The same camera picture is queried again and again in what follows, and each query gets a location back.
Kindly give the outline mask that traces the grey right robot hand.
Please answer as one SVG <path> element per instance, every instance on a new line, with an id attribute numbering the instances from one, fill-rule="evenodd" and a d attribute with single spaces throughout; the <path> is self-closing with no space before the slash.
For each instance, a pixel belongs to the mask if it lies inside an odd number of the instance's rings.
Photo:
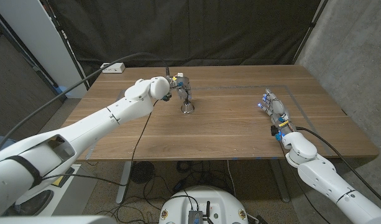
<path id="1" fill-rule="evenodd" d="M 257 106 L 270 117 L 275 129 L 283 135 L 296 131 L 292 124 L 290 114 L 282 101 L 276 97 L 272 90 L 266 88 L 262 97 L 262 102 Z"/>

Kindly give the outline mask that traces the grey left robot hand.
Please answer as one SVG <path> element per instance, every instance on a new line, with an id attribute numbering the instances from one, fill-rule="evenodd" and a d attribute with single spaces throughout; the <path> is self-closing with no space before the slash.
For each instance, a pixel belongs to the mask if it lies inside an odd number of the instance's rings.
<path id="1" fill-rule="evenodd" d="M 171 77 L 170 89 L 176 90 L 178 96 L 183 100 L 191 99 L 191 85 L 188 77 L 183 75 Z"/>

